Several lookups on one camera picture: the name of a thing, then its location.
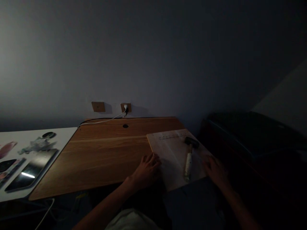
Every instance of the desk surface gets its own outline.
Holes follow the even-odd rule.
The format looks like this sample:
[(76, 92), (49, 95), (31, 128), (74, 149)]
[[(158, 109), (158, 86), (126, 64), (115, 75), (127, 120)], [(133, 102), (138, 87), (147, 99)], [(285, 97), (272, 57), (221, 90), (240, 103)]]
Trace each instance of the desk surface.
[(80, 126), (29, 200), (122, 182), (142, 156), (151, 153), (146, 134), (177, 129), (184, 129), (177, 118), (115, 119)]

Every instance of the hammer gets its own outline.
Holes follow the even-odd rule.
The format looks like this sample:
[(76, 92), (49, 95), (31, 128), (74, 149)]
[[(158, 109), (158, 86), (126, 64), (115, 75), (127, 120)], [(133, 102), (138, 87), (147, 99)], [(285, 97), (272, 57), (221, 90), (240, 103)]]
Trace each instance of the hammer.
[(192, 151), (193, 151), (193, 148), (198, 149), (199, 142), (190, 137), (186, 137), (185, 143), (189, 145), (189, 151), (188, 151), (188, 156), (186, 158), (184, 178), (186, 182), (190, 182), (190, 171), (192, 167)]

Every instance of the right hand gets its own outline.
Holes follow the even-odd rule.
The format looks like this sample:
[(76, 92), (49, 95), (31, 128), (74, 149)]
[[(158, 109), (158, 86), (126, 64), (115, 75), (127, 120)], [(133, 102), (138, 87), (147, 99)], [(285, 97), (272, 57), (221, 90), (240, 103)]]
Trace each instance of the right hand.
[(143, 156), (140, 165), (127, 179), (132, 182), (135, 190), (149, 187), (160, 177), (160, 165), (161, 160), (157, 154)]
[(227, 177), (226, 170), (222, 163), (214, 156), (207, 156), (208, 161), (204, 161), (204, 168), (207, 175), (211, 178), (219, 189), (231, 189), (230, 182)]

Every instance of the left hand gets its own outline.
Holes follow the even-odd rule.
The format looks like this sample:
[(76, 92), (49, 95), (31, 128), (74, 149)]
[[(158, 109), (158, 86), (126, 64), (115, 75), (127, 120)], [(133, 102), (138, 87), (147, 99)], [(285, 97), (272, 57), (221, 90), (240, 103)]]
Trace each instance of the left hand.
[(151, 186), (160, 177), (160, 165), (161, 160), (157, 154), (143, 156), (140, 165), (127, 180), (131, 181), (135, 190)]

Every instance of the wood grain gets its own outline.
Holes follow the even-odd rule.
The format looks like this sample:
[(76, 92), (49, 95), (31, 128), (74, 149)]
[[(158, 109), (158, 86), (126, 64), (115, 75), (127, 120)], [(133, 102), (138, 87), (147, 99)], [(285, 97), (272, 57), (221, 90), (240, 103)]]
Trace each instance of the wood grain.
[[(162, 178), (167, 191), (188, 184), (184, 180), (185, 163), (189, 149), (189, 146), (184, 143), (187, 136), (196, 140), (187, 129), (147, 134), (152, 151), (158, 154), (161, 159)], [(211, 153), (201, 143), (198, 149), (193, 149), (190, 182), (206, 176), (202, 166), (206, 155), (211, 155)]]
[(81, 126), (29, 200), (122, 182), (151, 148), (146, 134), (184, 128), (177, 118), (118, 119)]

